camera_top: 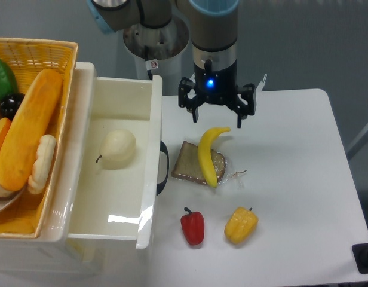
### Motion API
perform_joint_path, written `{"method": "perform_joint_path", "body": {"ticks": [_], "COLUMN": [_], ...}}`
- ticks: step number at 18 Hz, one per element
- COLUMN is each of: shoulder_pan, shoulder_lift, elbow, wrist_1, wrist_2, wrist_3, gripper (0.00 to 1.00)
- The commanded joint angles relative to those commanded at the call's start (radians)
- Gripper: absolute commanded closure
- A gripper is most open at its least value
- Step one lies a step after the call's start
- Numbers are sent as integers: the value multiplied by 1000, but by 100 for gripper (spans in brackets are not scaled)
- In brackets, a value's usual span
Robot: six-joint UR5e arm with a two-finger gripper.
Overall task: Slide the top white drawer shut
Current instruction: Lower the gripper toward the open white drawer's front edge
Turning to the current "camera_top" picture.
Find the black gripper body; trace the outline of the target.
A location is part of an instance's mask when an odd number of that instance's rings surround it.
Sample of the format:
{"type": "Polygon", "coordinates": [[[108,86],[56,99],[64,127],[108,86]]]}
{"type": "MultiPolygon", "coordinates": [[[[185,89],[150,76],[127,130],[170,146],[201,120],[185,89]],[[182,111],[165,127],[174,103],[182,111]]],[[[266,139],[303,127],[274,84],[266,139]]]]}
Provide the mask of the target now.
{"type": "Polygon", "coordinates": [[[237,115],[256,112],[256,86],[253,83],[237,85],[237,64],[219,71],[211,63],[207,69],[194,66],[195,79],[183,77],[178,87],[178,105],[191,111],[204,103],[225,105],[237,115]]]}

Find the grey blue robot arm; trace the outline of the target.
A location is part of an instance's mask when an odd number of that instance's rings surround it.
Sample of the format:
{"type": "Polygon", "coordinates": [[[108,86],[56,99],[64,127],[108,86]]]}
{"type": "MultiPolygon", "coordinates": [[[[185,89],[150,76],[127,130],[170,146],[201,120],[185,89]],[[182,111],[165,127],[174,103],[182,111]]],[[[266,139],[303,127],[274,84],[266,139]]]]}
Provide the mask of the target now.
{"type": "Polygon", "coordinates": [[[237,84],[237,1],[88,1],[103,33],[123,32],[138,76],[173,83],[178,105],[226,106],[242,121],[254,115],[254,84],[237,84]]]}

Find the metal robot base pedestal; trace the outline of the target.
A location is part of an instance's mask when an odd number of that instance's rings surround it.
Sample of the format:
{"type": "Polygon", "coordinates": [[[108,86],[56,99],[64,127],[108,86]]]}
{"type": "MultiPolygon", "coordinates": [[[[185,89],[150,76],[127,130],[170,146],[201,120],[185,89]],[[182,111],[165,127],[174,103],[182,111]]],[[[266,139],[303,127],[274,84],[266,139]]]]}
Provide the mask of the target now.
{"type": "Polygon", "coordinates": [[[189,30],[178,16],[161,28],[136,24],[123,31],[123,41],[133,56],[137,77],[162,77],[162,94],[172,96],[182,78],[182,54],[189,44],[189,30]]]}

